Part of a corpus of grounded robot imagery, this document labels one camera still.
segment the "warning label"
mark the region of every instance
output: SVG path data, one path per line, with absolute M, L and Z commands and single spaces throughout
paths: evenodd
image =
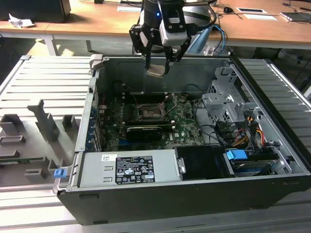
M 155 182 L 152 156 L 116 158 L 116 183 Z

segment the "black cover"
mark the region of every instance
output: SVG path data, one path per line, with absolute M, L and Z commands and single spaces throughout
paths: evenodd
M 70 15 L 69 0 L 0 0 L 0 20 L 8 20 L 9 13 L 33 22 L 65 22 Z
M 186 173 L 183 180 L 229 178 L 225 149 L 219 146 L 176 147 L 176 156 L 183 158 Z

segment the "computer case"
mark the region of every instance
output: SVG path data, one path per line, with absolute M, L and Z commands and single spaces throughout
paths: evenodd
M 0 20 L 8 20 L 9 14 L 33 22 L 63 23 L 70 15 L 69 0 L 1 0 Z

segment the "paper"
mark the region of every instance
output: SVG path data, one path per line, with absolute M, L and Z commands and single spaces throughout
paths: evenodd
M 9 22 L 16 28 L 31 27 L 35 25 L 32 23 L 30 19 L 15 18 L 11 14 L 9 14 L 9 16 L 10 16 Z
M 128 7 L 128 6 L 118 6 L 117 11 L 125 11 L 125 12 L 140 12 L 140 7 Z
M 276 21 L 277 19 L 274 18 L 273 16 L 265 16 L 265 15 L 250 15 L 250 14 L 244 14 L 244 16 L 248 19 L 261 19 L 261 20 L 274 20 Z

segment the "wooden table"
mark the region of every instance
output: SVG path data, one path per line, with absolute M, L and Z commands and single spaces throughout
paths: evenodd
M 288 22 L 280 12 L 294 12 L 283 6 L 282 0 L 222 0 L 221 3 L 230 5 L 235 13 L 236 7 L 263 9 L 266 15 L 273 16 L 277 21 L 247 19 L 244 15 L 222 15 L 222 29 L 228 34 L 228 45 L 263 48 L 311 49 L 311 24 Z M 291 1 L 292 7 L 311 8 L 311 3 Z M 224 6 L 218 5 L 214 10 L 224 14 Z M 209 38 L 216 39 L 215 33 Z
M 236 13 L 236 7 L 260 8 L 269 15 L 293 12 L 282 6 L 281 0 L 222 0 Z M 291 2 L 296 9 L 311 8 L 310 3 Z M 130 41 L 129 29 L 137 22 L 139 13 L 117 12 L 117 3 L 94 4 L 90 1 L 70 0 L 71 16 L 68 22 L 36 23 L 36 27 L 17 29 L 8 22 L 0 22 L 0 33 L 5 37 L 42 38 L 50 55 L 57 55 L 54 39 L 86 40 L 88 50 L 92 50 L 90 40 Z M 223 6 L 215 11 L 223 13 Z M 221 27 L 228 35 L 227 45 L 268 48 L 311 49 L 311 25 L 288 23 L 282 16 L 274 16 L 277 21 L 247 19 L 244 15 L 223 15 Z M 209 45 L 220 40 L 218 32 L 212 32 Z

